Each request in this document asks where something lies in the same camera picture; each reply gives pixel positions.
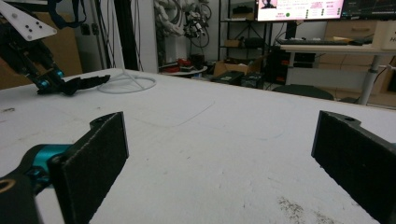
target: dark monitor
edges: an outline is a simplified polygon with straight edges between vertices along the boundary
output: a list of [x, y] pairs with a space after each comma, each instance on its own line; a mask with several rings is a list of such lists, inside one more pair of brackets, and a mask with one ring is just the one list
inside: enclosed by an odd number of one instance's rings
[[395, 20], [395, 0], [345, 0], [341, 13], [348, 20]]
[[326, 21], [341, 18], [344, 0], [257, 0], [256, 21]]

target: drawer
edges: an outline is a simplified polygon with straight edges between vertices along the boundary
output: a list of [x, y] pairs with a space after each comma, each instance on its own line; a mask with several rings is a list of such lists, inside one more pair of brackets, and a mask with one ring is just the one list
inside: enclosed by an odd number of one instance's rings
[[375, 27], [376, 21], [328, 21], [325, 37], [366, 37], [374, 35]]

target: desk leg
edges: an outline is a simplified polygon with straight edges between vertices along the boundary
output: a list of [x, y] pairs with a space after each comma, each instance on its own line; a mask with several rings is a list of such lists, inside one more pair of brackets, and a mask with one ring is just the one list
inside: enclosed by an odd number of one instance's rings
[[371, 91], [374, 86], [375, 78], [378, 73], [378, 66], [381, 56], [375, 55], [373, 58], [373, 63], [371, 64], [370, 69], [367, 71], [366, 78], [363, 83], [363, 91], [361, 92], [361, 97], [359, 98], [358, 104], [367, 105], [369, 100]]
[[296, 53], [295, 53], [295, 52], [292, 52], [292, 53], [290, 54], [289, 67], [288, 67], [288, 74], [287, 74], [287, 76], [286, 76], [286, 85], [290, 85], [289, 76], [290, 76], [290, 73], [292, 72], [292, 69], [293, 69], [293, 67], [294, 67], [294, 58], [295, 58], [295, 56], [296, 56]]

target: cabinet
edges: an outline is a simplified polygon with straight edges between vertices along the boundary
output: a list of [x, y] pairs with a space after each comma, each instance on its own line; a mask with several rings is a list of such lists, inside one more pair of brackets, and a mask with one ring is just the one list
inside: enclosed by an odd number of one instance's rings
[[218, 60], [229, 57], [258, 58], [268, 49], [266, 46], [270, 41], [272, 24], [232, 19], [232, 10], [238, 6], [254, 9], [255, 2], [233, 4], [232, 0], [219, 0]]
[[[367, 38], [372, 39], [375, 34], [376, 21], [329, 21], [325, 30], [325, 38], [333, 38], [334, 36], [348, 38]], [[349, 71], [367, 71], [373, 61], [374, 56], [369, 55], [331, 55], [325, 54], [320, 56], [319, 68], [323, 69], [340, 69]], [[395, 63], [391, 56], [384, 56], [380, 62], [381, 65]], [[369, 104], [391, 105], [396, 106], [396, 92], [388, 91], [388, 84], [392, 76], [391, 71], [385, 70], [376, 80], [373, 87]], [[329, 89], [336, 98], [357, 98], [360, 94], [356, 90], [347, 89]]]

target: computer screen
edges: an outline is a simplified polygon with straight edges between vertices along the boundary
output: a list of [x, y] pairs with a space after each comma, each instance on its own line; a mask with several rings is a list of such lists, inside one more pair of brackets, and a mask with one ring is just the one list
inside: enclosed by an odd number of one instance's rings
[[257, 21], [340, 19], [344, 0], [257, 0]]
[[345, 0], [342, 19], [392, 20], [396, 19], [395, 0]]

